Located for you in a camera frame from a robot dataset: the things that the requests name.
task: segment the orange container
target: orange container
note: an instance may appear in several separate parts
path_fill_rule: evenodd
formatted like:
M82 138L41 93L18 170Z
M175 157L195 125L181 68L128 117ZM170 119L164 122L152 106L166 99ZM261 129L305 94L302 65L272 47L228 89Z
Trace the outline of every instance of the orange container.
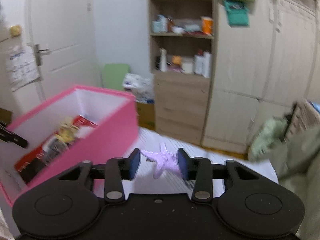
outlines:
M202 20L202 32L211 35L212 34L212 25L213 20L210 17L201 17Z

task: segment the starfish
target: starfish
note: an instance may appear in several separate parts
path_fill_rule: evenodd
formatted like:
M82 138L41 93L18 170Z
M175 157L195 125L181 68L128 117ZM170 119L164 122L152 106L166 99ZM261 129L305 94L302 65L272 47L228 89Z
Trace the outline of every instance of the starfish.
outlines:
M154 179L158 179L164 170L169 170L175 175L181 177L181 172L177 163L177 154L168 151L165 143L161 143L160 152L150 152L142 150L141 154L157 163Z

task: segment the green board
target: green board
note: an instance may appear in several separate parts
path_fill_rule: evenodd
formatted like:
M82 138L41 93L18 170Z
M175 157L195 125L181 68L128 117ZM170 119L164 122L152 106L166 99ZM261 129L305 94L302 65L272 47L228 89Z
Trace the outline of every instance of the green board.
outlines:
M129 71L128 64L105 64L102 70L103 87L123 91L122 82Z

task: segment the poster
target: poster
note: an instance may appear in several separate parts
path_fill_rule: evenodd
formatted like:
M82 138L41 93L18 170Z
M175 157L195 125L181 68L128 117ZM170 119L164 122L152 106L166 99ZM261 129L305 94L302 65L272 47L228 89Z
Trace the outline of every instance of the poster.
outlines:
M6 67L12 91L40 77L31 46L11 47L7 54Z

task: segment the pink storage bin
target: pink storage bin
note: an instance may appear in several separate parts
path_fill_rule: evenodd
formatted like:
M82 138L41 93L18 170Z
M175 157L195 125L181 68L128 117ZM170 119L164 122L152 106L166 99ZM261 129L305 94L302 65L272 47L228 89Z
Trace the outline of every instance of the pink storage bin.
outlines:
M81 115L97 128L55 158L26 185L15 163L38 147L66 116ZM8 130L29 142L27 149L0 141L0 187L9 205L22 193L69 167L91 160L94 164L122 156L138 138L135 97L127 92L75 86L13 121Z

